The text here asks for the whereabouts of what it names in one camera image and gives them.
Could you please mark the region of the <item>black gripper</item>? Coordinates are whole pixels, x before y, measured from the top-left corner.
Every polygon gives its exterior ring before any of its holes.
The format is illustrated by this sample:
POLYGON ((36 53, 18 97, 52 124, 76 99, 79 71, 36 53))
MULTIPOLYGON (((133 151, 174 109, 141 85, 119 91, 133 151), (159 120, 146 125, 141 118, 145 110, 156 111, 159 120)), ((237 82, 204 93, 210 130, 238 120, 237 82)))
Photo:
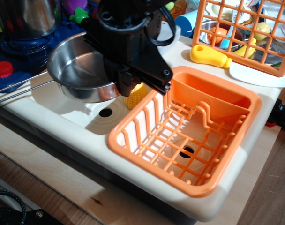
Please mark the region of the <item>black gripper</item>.
POLYGON ((117 83, 119 93, 129 97, 141 82, 160 94, 170 89, 173 72, 151 39, 157 39, 162 19, 130 29, 103 27, 100 20, 86 18, 81 26, 88 43, 104 56, 104 69, 110 82, 117 83))

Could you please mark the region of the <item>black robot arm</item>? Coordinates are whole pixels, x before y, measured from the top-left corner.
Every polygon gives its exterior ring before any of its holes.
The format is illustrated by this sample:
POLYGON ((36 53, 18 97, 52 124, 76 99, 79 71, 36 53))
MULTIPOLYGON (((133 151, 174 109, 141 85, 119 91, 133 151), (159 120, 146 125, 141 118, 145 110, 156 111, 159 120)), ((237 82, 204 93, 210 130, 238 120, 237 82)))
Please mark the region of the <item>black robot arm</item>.
POLYGON ((85 18, 87 42, 103 55, 109 81, 119 93, 145 83, 165 95, 173 72, 159 53, 176 36, 176 24, 167 0, 101 0, 97 18, 85 18))

